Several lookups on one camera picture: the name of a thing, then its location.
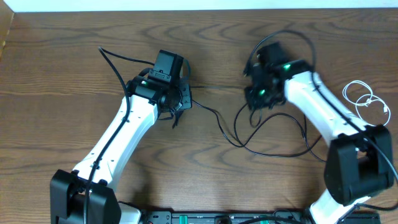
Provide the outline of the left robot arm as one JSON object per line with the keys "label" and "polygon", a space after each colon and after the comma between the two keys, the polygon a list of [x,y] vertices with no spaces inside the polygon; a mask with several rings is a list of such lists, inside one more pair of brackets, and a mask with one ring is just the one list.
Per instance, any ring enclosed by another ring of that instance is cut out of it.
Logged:
{"label": "left robot arm", "polygon": [[178,121],[192,107],[189,62],[160,50],[137,76],[122,81],[121,106],[88,155],[72,171],[59,169],[50,181],[51,223],[139,223],[141,211],[116,198],[123,170],[148,129],[162,113]]}

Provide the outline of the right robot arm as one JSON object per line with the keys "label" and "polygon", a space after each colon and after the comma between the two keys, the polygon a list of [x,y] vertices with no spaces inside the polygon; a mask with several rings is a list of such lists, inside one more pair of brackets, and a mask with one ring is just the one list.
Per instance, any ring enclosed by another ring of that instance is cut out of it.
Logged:
{"label": "right robot arm", "polygon": [[384,125],[373,126],[353,114],[324,85],[314,66],[291,60],[279,43],[254,49],[244,74],[251,77],[245,97],[252,110],[290,102],[312,122],[329,150],[325,191],[311,204],[309,223],[338,223],[356,206],[394,184],[392,140]]}

